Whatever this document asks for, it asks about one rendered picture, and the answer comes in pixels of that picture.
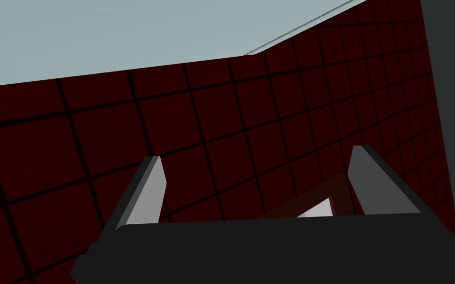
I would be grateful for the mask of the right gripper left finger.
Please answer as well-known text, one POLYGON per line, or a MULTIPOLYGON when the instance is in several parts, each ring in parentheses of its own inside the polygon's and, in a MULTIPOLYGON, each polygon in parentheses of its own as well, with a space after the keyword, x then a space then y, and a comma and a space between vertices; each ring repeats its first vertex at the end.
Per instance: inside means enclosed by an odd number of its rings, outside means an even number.
POLYGON ((116 229, 124 225, 157 223, 164 200, 167 180, 159 156, 149 156, 144 171, 137 176, 129 200, 123 208, 116 229))

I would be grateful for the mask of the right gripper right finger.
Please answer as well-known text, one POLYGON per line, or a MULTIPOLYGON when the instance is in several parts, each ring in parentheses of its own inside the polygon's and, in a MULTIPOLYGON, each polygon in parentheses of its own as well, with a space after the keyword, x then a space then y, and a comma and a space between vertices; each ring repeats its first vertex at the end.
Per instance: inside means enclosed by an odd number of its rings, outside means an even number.
POLYGON ((365 214, 434 215, 433 210, 369 145, 352 148, 347 177, 365 214))

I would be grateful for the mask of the brown framed window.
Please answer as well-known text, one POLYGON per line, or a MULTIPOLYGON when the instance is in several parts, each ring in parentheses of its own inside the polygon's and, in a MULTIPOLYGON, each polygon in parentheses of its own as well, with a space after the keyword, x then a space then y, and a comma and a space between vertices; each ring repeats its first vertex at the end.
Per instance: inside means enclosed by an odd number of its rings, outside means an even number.
POLYGON ((354 215, 349 181, 336 175, 265 214, 262 218, 354 215))

